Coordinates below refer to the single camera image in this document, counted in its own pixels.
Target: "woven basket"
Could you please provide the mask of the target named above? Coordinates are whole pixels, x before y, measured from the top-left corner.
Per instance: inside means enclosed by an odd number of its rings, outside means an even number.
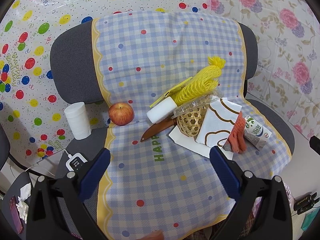
[[[200,131],[206,112],[207,106],[202,106],[189,113],[179,115],[177,117],[177,126],[184,135],[189,137],[196,136]]]

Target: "white cylinder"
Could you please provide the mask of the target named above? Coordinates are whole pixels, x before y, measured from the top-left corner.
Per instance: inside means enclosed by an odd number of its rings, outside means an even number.
[[[171,97],[167,97],[147,112],[152,123],[159,123],[165,119],[177,106]]]
[[[64,110],[73,136],[77,140],[87,138],[91,134],[91,127],[84,102],[74,103]]]

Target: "crumpled tissue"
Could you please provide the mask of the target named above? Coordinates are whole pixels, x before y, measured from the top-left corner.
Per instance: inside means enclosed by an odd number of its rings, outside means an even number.
[[[25,200],[31,196],[31,183],[24,185],[20,189],[20,197],[18,196],[18,204],[16,204],[21,219],[27,223],[29,206],[25,203]]]

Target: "balloon print backdrop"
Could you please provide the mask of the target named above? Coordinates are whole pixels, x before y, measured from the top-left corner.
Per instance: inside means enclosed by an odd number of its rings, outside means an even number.
[[[0,122],[15,157],[33,164],[73,139],[63,113],[68,104],[57,93],[50,70],[50,48],[61,33],[115,13],[211,13],[210,6],[211,0],[15,0],[0,24]],[[108,126],[106,103],[86,107],[92,128]]]

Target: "brown curved line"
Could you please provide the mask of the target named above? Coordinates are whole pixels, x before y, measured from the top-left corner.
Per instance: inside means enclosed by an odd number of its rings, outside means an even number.
[[[214,110],[210,105],[209,105],[209,108],[211,109],[211,111],[213,111],[213,112],[216,114],[216,116],[217,116],[221,121],[223,121],[223,122],[231,122],[233,125],[235,125],[235,123],[232,122],[232,120],[223,119],[220,115],[218,115],[217,111]]]
[[[226,140],[226,139],[227,139],[227,138],[221,139],[220,141],[217,142],[217,145],[218,145],[219,147],[223,147],[223,145],[220,145],[219,142],[221,142],[221,141],[223,141],[223,140]]]
[[[219,130],[219,131],[216,131],[216,132],[209,132],[209,133],[207,133],[207,134],[205,135],[205,137],[204,137],[204,144],[207,145],[207,137],[208,137],[208,135],[210,135],[210,134],[217,134],[217,133],[220,133],[220,132],[226,132],[226,133],[230,134],[230,131],[228,131],[228,130]]]
[[[228,107],[228,106],[222,101],[222,98],[220,98],[220,102],[221,102],[221,104],[222,104],[226,109],[228,109],[230,112],[233,112],[234,114],[240,114],[240,112],[237,112],[237,111],[231,109],[230,107]]]

